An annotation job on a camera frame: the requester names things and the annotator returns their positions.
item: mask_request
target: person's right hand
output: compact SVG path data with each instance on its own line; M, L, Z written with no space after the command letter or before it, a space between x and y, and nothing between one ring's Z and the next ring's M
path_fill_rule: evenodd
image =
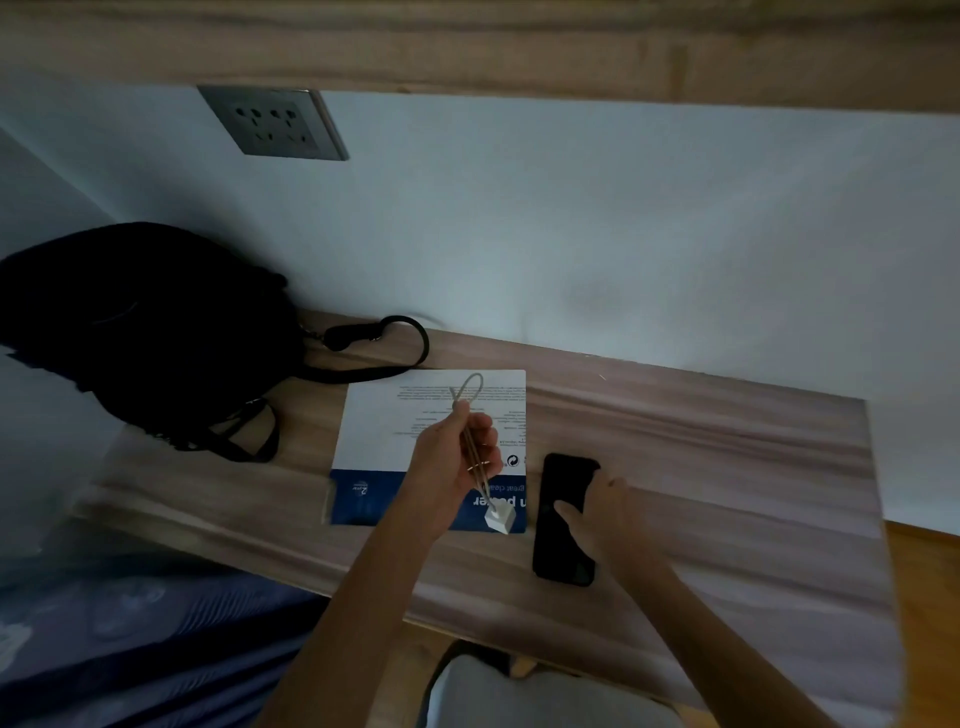
M577 546L593 561L612 568L615 557L651 548L638 496L622 477L597 471L587 488L583 513L562 500L553 507L570 527Z

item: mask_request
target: blue stripe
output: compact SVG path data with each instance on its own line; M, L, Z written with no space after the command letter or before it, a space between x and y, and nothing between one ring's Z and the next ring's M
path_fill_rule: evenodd
M376 525L396 496L406 473L393 471L330 472L337 485L330 522L345 525ZM498 475L490 481L493 497L503 497L516 509L511 533L527 530L527 476ZM450 528L454 531L492 531L484 520L487 503L476 491L464 498Z

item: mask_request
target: backpack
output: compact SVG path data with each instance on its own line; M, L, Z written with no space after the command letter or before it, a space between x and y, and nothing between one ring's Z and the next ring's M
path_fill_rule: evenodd
M269 407L264 394L274 385L288 376L329 384L395 376L421 364L430 348L426 331L406 316L307 331L286 284L192 232L110 225L0 261L0 344L177 449L267 462L279 444L276 412L257 452L229 438ZM331 371L303 362L305 336L338 352L398 322L423 339L414 364Z

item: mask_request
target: smartphone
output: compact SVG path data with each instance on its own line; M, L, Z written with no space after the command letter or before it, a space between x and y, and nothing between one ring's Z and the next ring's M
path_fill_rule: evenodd
M554 510L556 500L565 500L580 511L594 472L596 460L551 452L543 459L540 480L540 510L534 538L534 574L578 587L593 583L594 564L570 535L566 521Z

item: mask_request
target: wall outlet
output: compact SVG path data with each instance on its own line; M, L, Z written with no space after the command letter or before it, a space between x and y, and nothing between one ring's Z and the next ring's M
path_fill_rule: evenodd
M220 123L246 155L303 159L348 158L317 91L247 86L200 86Z

